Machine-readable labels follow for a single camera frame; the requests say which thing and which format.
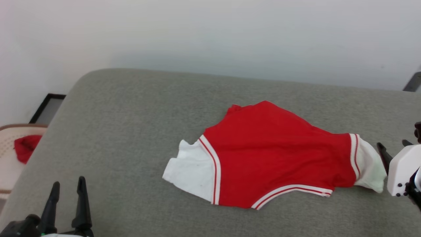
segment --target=black frame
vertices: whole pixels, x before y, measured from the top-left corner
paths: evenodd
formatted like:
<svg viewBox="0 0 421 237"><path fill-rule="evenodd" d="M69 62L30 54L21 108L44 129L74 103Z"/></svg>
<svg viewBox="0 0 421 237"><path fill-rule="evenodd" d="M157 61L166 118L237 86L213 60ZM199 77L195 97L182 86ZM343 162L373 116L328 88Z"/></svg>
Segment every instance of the black frame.
<svg viewBox="0 0 421 237"><path fill-rule="evenodd" d="M35 112L34 116L32 116L31 121L29 121L30 124L35 124L41 114L43 113L44 109L47 107L48 102L50 102L51 99L58 99L58 100L64 100L66 98L66 95L64 94L51 94L49 93L41 105L38 107L37 111Z"/></svg>

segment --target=gray couch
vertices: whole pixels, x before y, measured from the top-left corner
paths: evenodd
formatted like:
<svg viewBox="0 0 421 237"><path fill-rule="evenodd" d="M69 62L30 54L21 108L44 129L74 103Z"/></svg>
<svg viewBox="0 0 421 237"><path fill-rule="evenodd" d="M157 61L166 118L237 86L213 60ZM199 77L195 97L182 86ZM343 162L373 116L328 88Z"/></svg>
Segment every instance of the gray couch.
<svg viewBox="0 0 421 237"><path fill-rule="evenodd" d="M362 187L324 198L292 192L261 210L214 206L161 177L181 139L194 142L231 104L269 100L333 133L357 133L390 154L416 142L421 94L189 73L107 69L66 97L6 203L0 229L41 215L61 183L56 227L70 230L86 177L93 231L115 236L419 236L407 197Z"/></svg>

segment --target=white wall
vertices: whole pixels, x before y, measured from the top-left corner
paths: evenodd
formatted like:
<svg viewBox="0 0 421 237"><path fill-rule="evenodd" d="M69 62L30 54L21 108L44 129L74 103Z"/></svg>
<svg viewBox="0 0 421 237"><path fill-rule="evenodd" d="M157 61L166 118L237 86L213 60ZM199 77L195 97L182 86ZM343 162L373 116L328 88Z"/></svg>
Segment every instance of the white wall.
<svg viewBox="0 0 421 237"><path fill-rule="evenodd" d="M9 30L67 93L136 67L401 90L421 64L419 0L13 0Z"/></svg>
<svg viewBox="0 0 421 237"><path fill-rule="evenodd" d="M0 2L0 126L28 123L48 93L42 73L5 27L8 6Z"/></svg>

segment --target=black mount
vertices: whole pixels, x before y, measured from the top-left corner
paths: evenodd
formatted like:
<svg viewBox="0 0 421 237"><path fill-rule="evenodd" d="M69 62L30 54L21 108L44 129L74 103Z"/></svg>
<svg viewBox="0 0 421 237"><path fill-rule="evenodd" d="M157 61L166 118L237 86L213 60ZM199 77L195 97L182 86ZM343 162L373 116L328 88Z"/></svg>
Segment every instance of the black mount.
<svg viewBox="0 0 421 237"><path fill-rule="evenodd" d="M91 230L91 210L89 208L88 191L86 189L85 177L80 176L77 184L77 200L76 217L72 221L74 231L61 234L72 234L83 237L94 237ZM0 233L0 237L40 237L45 234L57 233L55 227L56 222L56 206L60 196L60 183L55 182L45 204L44 211L39 218L37 215L31 214L23 221L12 221Z"/></svg>
<svg viewBox="0 0 421 237"><path fill-rule="evenodd" d="M415 123L415 137L418 139L418 143L421 144L421 122ZM408 140L402 140L403 146L413 145ZM380 153L381 160L383 161L384 169L386 174L389 175L389 165L393 157L389 155L386 151L386 147L383 144L377 143L377 149ZM409 196L409 198L414 202L415 205L421 210L421 191L415 186L415 175L418 170L411 176L409 182L405 184L405 193L404 196Z"/></svg>

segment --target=beige chair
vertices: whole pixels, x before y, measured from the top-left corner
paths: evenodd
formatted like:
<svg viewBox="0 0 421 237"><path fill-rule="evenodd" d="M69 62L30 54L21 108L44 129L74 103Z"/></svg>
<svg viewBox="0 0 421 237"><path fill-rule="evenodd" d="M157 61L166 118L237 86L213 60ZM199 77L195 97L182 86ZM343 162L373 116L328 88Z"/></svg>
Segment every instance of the beige chair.
<svg viewBox="0 0 421 237"><path fill-rule="evenodd" d="M11 124L0 127L0 199L7 199L25 168L14 150L14 141L28 135L43 135L46 125Z"/></svg>

